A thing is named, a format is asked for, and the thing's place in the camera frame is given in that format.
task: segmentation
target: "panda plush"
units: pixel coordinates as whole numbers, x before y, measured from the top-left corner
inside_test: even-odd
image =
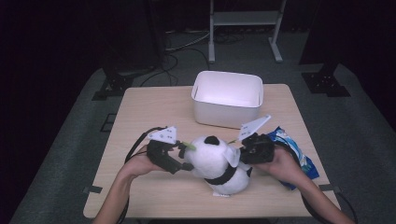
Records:
[[[214,196],[229,197],[244,190],[252,168],[242,163],[241,151],[216,136],[200,136],[191,142],[194,149],[184,152],[193,165],[192,174],[204,178]]]

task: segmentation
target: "white shelf frame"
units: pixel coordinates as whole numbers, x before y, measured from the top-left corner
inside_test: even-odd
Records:
[[[280,23],[282,22],[283,13],[287,0],[282,0],[278,11],[235,11],[235,12],[215,12],[214,0],[210,0],[210,30],[209,30],[209,52],[208,60],[210,63],[215,62],[215,42],[214,30],[215,26],[230,25],[274,25],[275,30],[272,37],[268,38],[271,50],[277,63],[282,63],[283,59],[280,55],[276,44],[279,34]]]

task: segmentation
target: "white storage box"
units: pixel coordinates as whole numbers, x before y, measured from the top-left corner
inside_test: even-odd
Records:
[[[246,74],[204,71],[192,88],[195,120],[240,129],[257,119],[262,106],[262,79]]]

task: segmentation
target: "panda head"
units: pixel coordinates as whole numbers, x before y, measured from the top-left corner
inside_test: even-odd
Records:
[[[236,167],[239,163],[241,151],[216,136],[200,136],[191,144],[195,150],[187,150],[185,160],[195,169],[216,171],[223,170],[229,164]]]

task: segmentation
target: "blue plastic bag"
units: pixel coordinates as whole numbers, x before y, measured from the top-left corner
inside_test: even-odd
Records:
[[[288,145],[295,152],[298,160],[300,161],[301,169],[309,178],[315,179],[319,177],[317,167],[314,165],[311,159],[304,155],[304,153],[300,150],[294,140],[286,134],[285,130],[277,127],[273,132],[268,133],[267,135],[271,138],[273,142],[282,142]],[[280,183],[290,189],[296,189],[296,187],[290,183],[285,183],[283,181],[280,181]]]

